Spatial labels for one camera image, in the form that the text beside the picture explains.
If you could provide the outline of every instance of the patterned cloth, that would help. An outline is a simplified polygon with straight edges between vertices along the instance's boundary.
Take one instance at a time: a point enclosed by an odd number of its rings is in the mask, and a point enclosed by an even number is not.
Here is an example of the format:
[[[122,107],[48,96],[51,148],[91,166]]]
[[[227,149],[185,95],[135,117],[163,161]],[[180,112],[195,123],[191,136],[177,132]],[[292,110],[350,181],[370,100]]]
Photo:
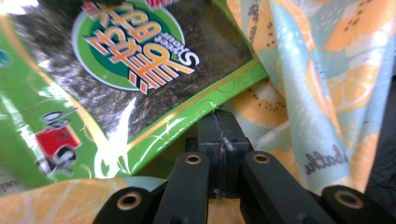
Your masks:
[[[256,150],[317,194],[364,191],[392,75],[394,0],[227,0],[271,81],[235,97]]]

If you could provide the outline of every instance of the cartoon character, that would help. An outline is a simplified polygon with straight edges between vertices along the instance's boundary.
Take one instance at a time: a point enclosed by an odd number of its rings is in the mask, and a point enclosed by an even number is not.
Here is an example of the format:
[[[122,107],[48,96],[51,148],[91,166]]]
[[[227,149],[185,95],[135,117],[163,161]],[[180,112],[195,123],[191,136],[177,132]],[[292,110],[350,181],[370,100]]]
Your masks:
[[[81,143],[69,125],[70,120],[65,117],[75,111],[76,108],[67,113],[51,112],[41,118],[46,126],[43,131],[36,133],[35,137],[43,157],[39,158],[36,164],[45,176],[54,172],[64,172],[67,175],[73,173],[70,166],[76,162],[75,150]]]

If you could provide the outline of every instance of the screw hole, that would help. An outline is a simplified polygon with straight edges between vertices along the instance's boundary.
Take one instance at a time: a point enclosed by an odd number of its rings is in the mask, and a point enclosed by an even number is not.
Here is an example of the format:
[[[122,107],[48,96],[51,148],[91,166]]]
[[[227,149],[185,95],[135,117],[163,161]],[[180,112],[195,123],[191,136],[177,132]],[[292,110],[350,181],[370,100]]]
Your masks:
[[[120,210],[128,211],[136,208],[142,202],[142,197],[138,192],[132,191],[122,195],[117,201]]]
[[[202,161],[201,157],[195,154],[192,154],[186,158],[186,163],[195,165]]]
[[[258,163],[268,163],[270,159],[265,155],[254,155],[253,160]]]
[[[363,201],[347,190],[337,190],[334,193],[335,199],[342,205],[353,208],[353,209],[361,209],[363,208]]]

